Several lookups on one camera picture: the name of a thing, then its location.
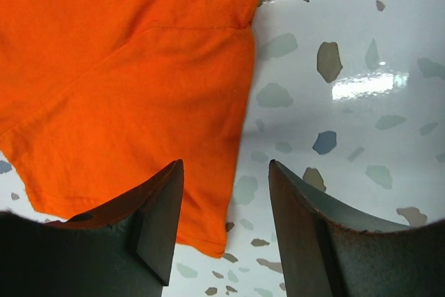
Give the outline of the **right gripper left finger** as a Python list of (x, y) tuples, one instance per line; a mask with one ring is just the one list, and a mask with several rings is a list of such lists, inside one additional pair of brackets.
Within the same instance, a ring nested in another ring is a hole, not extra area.
[(71, 219), (1, 213), (2, 296), (160, 296), (170, 281), (184, 165)]

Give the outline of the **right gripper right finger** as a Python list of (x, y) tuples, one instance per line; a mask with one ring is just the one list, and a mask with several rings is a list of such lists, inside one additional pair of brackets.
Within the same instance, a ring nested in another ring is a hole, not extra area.
[(268, 182), (288, 296), (443, 296), (444, 222), (409, 227), (355, 209), (279, 161)]

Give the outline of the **orange t shirt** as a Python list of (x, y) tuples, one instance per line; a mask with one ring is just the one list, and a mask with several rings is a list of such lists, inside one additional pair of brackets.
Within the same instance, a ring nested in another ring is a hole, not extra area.
[(258, 0), (1, 0), (1, 151), (71, 218), (184, 162), (177, 241), (219, 258)]

